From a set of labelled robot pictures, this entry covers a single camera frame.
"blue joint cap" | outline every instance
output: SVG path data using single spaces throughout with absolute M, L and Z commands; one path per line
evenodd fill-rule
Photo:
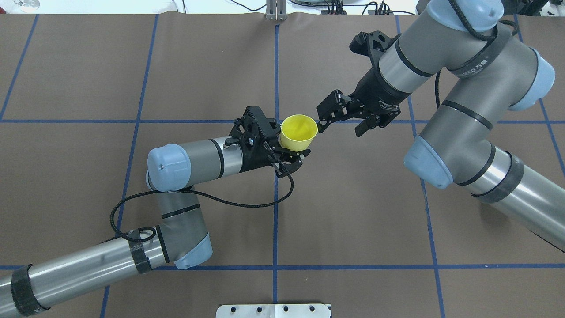
M 532 49 L 537 57 L 536 78 L 533 80 L 532 86 L 522 99 L 510 106 L 508 109 L 513 111 L 524 110 L 532 107 L 536 101 L 543 98 L 555 82 L 555 70 L 535 49 Z
M 190 173 L 190 158 L 179 145 L 168 144 L 155 148 L 147 156 L 147 174 L 159 191 L 184 188 L 190 179 Z
M 207 261 L 212 256 L 212 243 L 210 243 L 210 233 L 196 245 L 185 256 L 175 261 L 178 269 L 187 269 Z
M 494 28 L 504 14 L 500 0 L 457 0 L 457 4 L 477 32 Z M 438 23 L 455 30 L 467 31 L 448 0 L 431 0 L 426 10 Z
M 404 165 L 436 188 L 445 189 L 453 182 L 453 176 L 444 161 L 420 136 L 414 139 L 414 144 L 404 156 Z

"black band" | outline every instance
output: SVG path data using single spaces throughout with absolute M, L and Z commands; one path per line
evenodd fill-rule
M 487 68 L 498 57 L 512 37 L 512 31 L 499 23 L 496 26 L 496 38 L 489 41 L 475 56 L 454 70 L 448 69 L 460 79 L 470 78 Z
M 404 56 L 404 53 L 402 53 L 402 50 L 400 49 L 400 44 L 399 41 L 396 41 L 396 44 L 394 45 L 396 48 L 396 53 L 398 53 L 398 56 L 400 57 L 400 60 L 404 63 L 404 65 L 406 65 L 406 67 L 408 67 L 412 72 L 420 75 L 420 76 L 424 76 L 424 77 L 432 77 L 434 74 L 430 74 L 430 73 L 426 73 L 424 71 L 419 70 L 417 67 L 415 67 L 412 63 L 410 63 L 410 61 L 408 61 L 408 59 Z
M 511 153 L 507 152 L 510 156 L 510 168 L 506 176 L 500 181 L 500 183 L 492 188 L 490 191 L 481 195 L 472 195 L 477 197 L 483 203 L 496 203 L 500 200 L 506 198 L 510 193 L 516 189 L 516 187 L 522 181 L 524 176 L 524 163 L 520 158 L 513 156 Z
M 165 240 L 163 239 L 163 233 L 161 233 L 161 227 L 157 225 L 157 237 L 159 238 L 159 243 L 161 244 L 161 250 L 163 250 L 163 257 L 165 257 L 165 263 L 169 263 L 169 254 L 167 253 L 167 247 L 165 246 Z
M 31 266 L 33 264 L 17 269 L 12 273 L 12 300 L 18 312 L 25 317 L 49 310 L 49 308 L 41 306 L 33 295 L 32 285 L 29 281 L 29 268 Z
M 465 107 L 465 106 L 463 106 L 463 105 L 457 104 L 456 102 L 452 102 L 452 101 L 445 100 L 445 101 L 442 103 L 442 105 L 445 105 L 445 106 L 447 106 L 447 107 L 451 107 L 451 108 L 453 108 L 453 109 L 457 109 L 457 110 L 459 110 L 460 112 L 467 114 L 469 117 L 471 117 L 471 118 L 473 118 L 474 120 L 476 120 L 476 121 L 480 122 L 481 124 L 485 125 L 485 127 L 488 128 L 488 130 L 492 130 L 493 127 L 494 127 L 493 124 L 492 124 L 490 121 L 488 121 L 488 119 L 484 118 L 483 116 L 481 116 L 481 115 L 478 114 L 478 113 L 475 113 L 474 111 L 472 111 L 471 109 L 469 109 L 469 108 L 467 108 L 467 107 Z
M 218 142 L 214 139 L 210 139 L 210 141 L 212 141 L 214 143 L 214 146 L 216 146 L 216 149 L 218 150 L 218 156 L 220 156 L 220 175 L 218 175 L 218 179 L 221 178 L 222 175 L 224 175 L 224 153 L 221 151 L 220 145 L 218 144 Z
M 128 236 L 131 238 L 141 238 L 139 229 L 131 230 L 128 232 Z M 143 249 L 143 243 L 129 242 L 129 251 L 132 253 L 133 262 L 136 264 L 137 272 L 139 274 L 151 272 L 151 264 L 149 264 L 149 259 L 145 255 L 145 250 Z
M 168 217 L 177 216 L 181 213 L 185 213 L 185 212 L 188 212 L 188 211 L 198 209 L 199 207 L 200 207 L 200 204 L 197 203 L 197 204 L 191 205 L 189 207 L 182 208 L 180 210 L 176 210 L 176 211 L 173 211 L 173 212 L 169 212 L 167 214 L 163 214 L 163 215 L 161 215 L 161 218 L 165 219 L 165 218 L 168 218 Z
M 489 159 L 486 161 L 485 165 L 483 166 L 483 168 L 481 169 L 481 171 L 479 171 L 477 174 L 475 174 L 474 177 L 472 177 L 471 179 L 463 182 L 463 183 L 457 183 L 458 186 L 467 186 L 477 180 L 479 180 L 480 177 L 483 176 L 483 174 L 485 174 L 485 172 L 489 169 L 490 165 L 493 163 L 494 160 L 494 154 L 496 154 L 496 147 L 491 143 L 490 144 L 490 156 Z

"metal bracket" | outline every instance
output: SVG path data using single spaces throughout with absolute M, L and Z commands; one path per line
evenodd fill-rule
M 331 318 L 330 304 L 222 305 L 216 318 Z
M 267 0 L 267 20 L 284 21 L 288 17 L 286 14 L 286 0 Z

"cup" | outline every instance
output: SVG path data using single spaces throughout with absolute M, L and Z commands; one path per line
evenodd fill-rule
M 280 144 L 291 151 L 306 150 L 318 133 L 316 122 L 306 115 L 292 115 L 282 122 Z

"table surface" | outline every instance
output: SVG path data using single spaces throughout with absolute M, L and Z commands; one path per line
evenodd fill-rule
M 225 136 L 248 105 L 279 120 L 351 92 L 370 67 L 359 31 L 394 36 L 412 16 L 295 13 L 0 16 L 0 275 L 97 244 L 110 209 L 145 190 L 146 156 Z M 490 140 L 565 186 L 562 18 L 518 17 L 519 37 L 557 72 Z M 442 76 L 440 93 L 455 84 Z M 295 193 L 274 208 L 201 199 L 214 255 L 55 306 L 42 317 L 213 317 L 220 304 L 323 302 L 334 317 L 563 317 L 565 255 L 464 189 L 440 191 L 402 158 L 435 111 L 429 81 L 385 129 L 353 123 L 314 140 Z M 288 190 L 265 167 L 198 189 L 242 203 Z M 160 223 L 154 197 L 121 228 Z

